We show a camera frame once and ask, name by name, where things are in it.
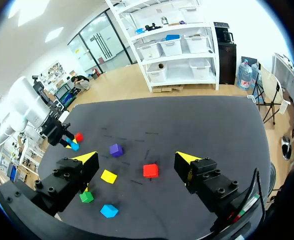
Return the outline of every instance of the purple cube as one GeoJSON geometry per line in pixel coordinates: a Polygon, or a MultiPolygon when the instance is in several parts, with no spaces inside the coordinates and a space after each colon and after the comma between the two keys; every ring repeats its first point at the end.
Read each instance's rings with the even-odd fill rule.
{"type": "Polygon", "coordinates": [[[114,157],[114,158],[117,158],[121,155],[123,155],[123,149],[122,147],[119,145],[119,144],[115,144],[115,145],[112,145],[110,146],[109,148],[109,151],[110,151],[110,154],[114,157]]]}

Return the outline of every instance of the green cube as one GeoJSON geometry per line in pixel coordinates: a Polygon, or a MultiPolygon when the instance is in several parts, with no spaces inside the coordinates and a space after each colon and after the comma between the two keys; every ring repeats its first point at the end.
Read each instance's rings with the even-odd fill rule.
{"type": "Polygon", "coordinates": [[[89,191],[84,191],[82,194],[79,195],[80,196],[80,199],[83,203],[87,203],[89,204],[91,201],[94,200],[94,197],[92,195],[91,192],[89,191]]]}

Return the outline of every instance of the yellow cube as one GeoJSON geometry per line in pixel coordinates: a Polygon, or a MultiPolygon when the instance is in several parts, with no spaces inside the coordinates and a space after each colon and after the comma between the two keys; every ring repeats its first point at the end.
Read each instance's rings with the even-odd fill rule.
{"type": "Polygon", "coordinates": [[[117,175],[113,174],[112,172],[110,172],[108,170],[104,170],[100,178],[102,180],[106,181],[107,183],[114,184],[114,182],[117,178],[117,175]]]}

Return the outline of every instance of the blue cube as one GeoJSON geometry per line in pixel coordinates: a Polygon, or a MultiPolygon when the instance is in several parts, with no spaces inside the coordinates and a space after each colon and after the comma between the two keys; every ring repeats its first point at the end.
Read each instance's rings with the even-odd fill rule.
{"type": "Polygon", "coordinates": [[[109,152],[114,158],[117,158],[117,157],[124,154],[123,149],[119,144],[115,144],[115,145],[110,146],[109,152]]]}
{"type": "Polygon", "coordinates": [[[102,213],[102,215],[109,219],[116,216],[116,214],[118,213],[118,209],[115,208],[113,205],[105,204],[100,212],[102,213]]]}

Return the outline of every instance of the shelving unit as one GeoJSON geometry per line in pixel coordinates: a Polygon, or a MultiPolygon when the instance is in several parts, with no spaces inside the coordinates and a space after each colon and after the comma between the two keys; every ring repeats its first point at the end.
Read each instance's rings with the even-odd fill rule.
{"type": "Polygon", "coordinates": [[[126,27],[123,21],[126,21],[124,14],[129,14],[130,18],[133,21],[133,24],[137,29],[144,28],[144,23],[156,23],[156,26],[160,26],[160,17],[159,16],[170,16],[168,18],[175,19],[174,22],[169,23],[177,23],[177,16],[180,14],[180,7],[190,7],[191,3],[193,6],[202,6],[206,7],[201,3],[201,0],[136,0],[132,1],[133,3],[120,2],[120,4],[115,7],[111,0],[105,0],[108,4],[110,10],[115,16],[115,19],[119,23],[123,34],[125,35],[131,50],[137,59],[137,63],[142,72],[142,75],[146,81],[146,84],[150,91],[152,91],[152,87],[158,86],[168,86],[168,85],[186,85],[186,84],[214,84],[215,89],[219,89],[219,50],[218,50],[218,42],[215,31],[214,22],[209,21],[207,18],[204,22],[199,23],[187,23],[187,24],[179,24],[179,25],[171,25],[171,26],[163,26],[162,28],[158,28],[151,31],[146,31],[137,35],[130,35],[126,30],[126,27]],[[207,45],[208,51],[203,53],[190,53],[187,43],[183,36],[184,34],[192,34],[192,33],[202,33],[208,36],[207,45]],[[154,59],[143,59],[141,60],[140,55],[138,54],[138,50],[134,46],[134,43],[137,41],[141,41],[142,43],[147,43],[152,39],[160,40],[164,38],[166,35],[170,34],[179,34],[181,35],[181,45],[182,45],[182,54],[166,56],[164,53],[158,58],[154,59]],[[195,79],[191,68],[189,67],[187,61],[189,59],[200,59],[207,58],[208,60],[212,59],[211,68],[209,71],[209,75],[206,79],[195,79]],[[165,63],[168,66],[167,77],[164,82],[151,82],[148,77],[147,70],[151,64],[155,63],[165,63]]]}

